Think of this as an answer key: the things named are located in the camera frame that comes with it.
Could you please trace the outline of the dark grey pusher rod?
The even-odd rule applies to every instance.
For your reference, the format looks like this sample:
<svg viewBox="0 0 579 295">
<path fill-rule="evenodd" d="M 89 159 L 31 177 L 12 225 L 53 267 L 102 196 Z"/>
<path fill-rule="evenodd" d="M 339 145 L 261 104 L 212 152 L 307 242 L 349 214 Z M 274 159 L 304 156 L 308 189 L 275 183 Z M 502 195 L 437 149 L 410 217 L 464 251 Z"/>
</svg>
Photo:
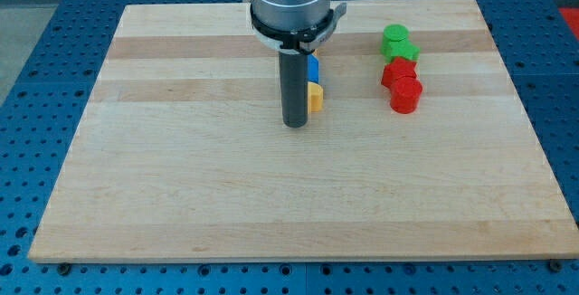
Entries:
<svg viewBox="0 0 579 295">
<path fill-rule="evenodd" d="M 308 121 L 308 56 L 279 53 L 282 119 L 290 128 Z"/>
</svg>

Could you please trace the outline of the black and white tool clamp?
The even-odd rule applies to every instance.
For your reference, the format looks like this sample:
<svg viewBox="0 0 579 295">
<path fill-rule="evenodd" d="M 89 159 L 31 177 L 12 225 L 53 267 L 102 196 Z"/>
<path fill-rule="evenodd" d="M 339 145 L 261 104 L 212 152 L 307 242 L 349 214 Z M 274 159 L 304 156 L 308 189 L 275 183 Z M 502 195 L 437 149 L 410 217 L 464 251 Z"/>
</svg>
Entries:
<svg viewBox="0 0 579 295">
<path fill-rule="evenodd" d="M 257 39 L 272 50 L 284 54 L 312 54 L 327 42 L 337 28 L 337 23 L 346 13 L 347 4 L 340 3 L 329 9 L 317 24 L 303 30 L 283 31 L 264 24 L 250 6 L 252 30 Z"/>
</svg>

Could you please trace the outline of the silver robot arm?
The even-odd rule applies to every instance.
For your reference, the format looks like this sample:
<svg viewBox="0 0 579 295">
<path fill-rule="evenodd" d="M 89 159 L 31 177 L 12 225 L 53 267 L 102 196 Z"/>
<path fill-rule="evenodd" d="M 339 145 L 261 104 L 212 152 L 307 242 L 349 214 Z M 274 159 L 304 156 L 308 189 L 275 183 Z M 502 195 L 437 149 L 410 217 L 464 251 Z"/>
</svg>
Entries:
<svg viewBox="0 0 579 295">
<path fill-rule="evenodd" d="M 246 0 L 252 30 L 278 53 L 283 123 L 300 128 L 308 122 L 308 56 L 323 45 L 346 14 L 347 5 L 331 0 Z"/>
</svg>

